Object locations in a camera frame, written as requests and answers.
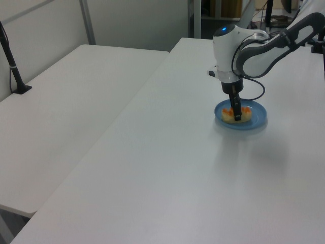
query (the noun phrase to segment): black robot arm segment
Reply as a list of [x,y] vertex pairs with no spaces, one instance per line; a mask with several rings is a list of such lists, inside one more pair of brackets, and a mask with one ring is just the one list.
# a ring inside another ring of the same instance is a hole
[[261,43],[243,43],[238,52],[236,68],[241,76],[259,78],[266,75],[272,67],[289,53],[298,49],[307,40],[320,33],[325,26],[325,17],[312,13],[275,38]]

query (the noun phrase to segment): black cable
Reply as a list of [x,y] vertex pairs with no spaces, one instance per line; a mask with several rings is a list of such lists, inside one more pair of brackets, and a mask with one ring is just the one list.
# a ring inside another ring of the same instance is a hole
[[13,92],[12,92],[12,89],[11,89],[11,69],[10,69],[10,67],[9,67],[9,87],[10,87],[10,92],[12,94]]
[[241,98],[241,100],[243,100],[243,101],[254,101],[254,100],[257,100],[257,99],[261,98],[261,97],[264,95],[264,93],[265,93],[265,86],[264,86],[262,83],[260,83],[260,82],[257,81],[257,80],[254,80],[254,79],[248,78],[248,77],[243,77],[243,78],[244,78],[244,79],[247,79],[247,80],[250,80],[250,81],[253,81],[253,82],[259,84],[259,85],[262,87],[263,92],[261,93],[261,95],[259,95],[259,96],[256,97],[256,98],[252,98],[252,99]]
[[263,9],[262,9],[261,25],[262,25],[262,23],[263,23],[263,12],[264,12],[264,8],[265,8],[265,6],[266,6],[267,3],[268,3],[268,1],[266,1],[266,3],[265,3],[264,6],[263,6]]
[[[0,22],[0,27],[3,30],[3,32],[5,33],[6,40],[7,40],[7,43],[8,43],[8,48],[9,48],[9,39],[8,39],[7,33],[5,31],[5,28],[3,27],[1,22]],[[13,92],[12,92],[12,88],[11,88],[11,68],[10,67],[9,67],[9,87],[10,87],[10,92],[12,94]]]
[[[234,56],[233,56],[233,59],[232,59],[232,72],[233,72],[235,75],[237,75],[239,78],[247,79],[247,80],[253,81],[253,82],[259,84],[259,85],[262,87],[263,92],[262,92],[258,97],[256,97],[256,98],[251,98],[251,99],[241,98],[241,100],[243,100],[243,101],[254,101],[254,100],[257,100],[257,99],[261,98],[261,97],[264,95],[264,93],[265,93],[265,86],[264,86],[262,83],[260,83],[259,81],[257,81],[257,80],[254,80],[254,79],[252,79],[252,78],[248,78],[248,77],[243,76],[243,75],[238,75],[238,74],[236,74],[235,71],[234,71],[234,60],[235,60],[235,56],[236,56],[238,50],[239,50],[239,49],[241,48],[241,46],[244,44],[244,41],[245,41],[245,40],[243,40],[242,43],[241,43],[241,44],[236,48],[236,51],[235,51]],[[270,40],[270,38],[267,38],[267,39],[264,39],[264,40],[256,40],[255,42],[257,42],[257,43],[262,43],[262,42],[265,42],[265,41],[268,41],[268,40]]]

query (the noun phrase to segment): white wall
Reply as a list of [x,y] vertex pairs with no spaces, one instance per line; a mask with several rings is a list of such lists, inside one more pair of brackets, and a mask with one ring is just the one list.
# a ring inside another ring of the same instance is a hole
[[[20,4],[30,7],[28,5],[30,2],[20,1]],[[29,82],[79,45],[88,44],[79,0],[49,2],[4,24],[4,28],[24,83]],[[0,101],[9,94],[9,65],[3,49],[0,48]]]
[[97,45],[171,51],[188,37],[188,0],[88,0]]

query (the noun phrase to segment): white desk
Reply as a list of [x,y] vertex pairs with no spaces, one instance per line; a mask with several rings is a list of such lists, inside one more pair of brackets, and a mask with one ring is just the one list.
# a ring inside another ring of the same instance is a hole
[[167,52],[83,45],[0,103],[0,208],[31,217]]
[[268,124],[245,132],[215,121],[214,62],[182,39],[12,243],[323,243],[322,56],[260,79]]

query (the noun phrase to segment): food on plate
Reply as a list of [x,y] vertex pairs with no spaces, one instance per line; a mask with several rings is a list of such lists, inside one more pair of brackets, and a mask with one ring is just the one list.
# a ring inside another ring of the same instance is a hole
[[252,111],[250,110],[250,108],[248,106],[242,107],[241,118],[242,118],[241,120],[235,121],[233,108],[230,108],[230,109],[223,108],[223,110],[221,112],[221,119],[223,122],[225,122],[227,124],[243,123],[243,122],[250,121],[250,119],[252,118]]

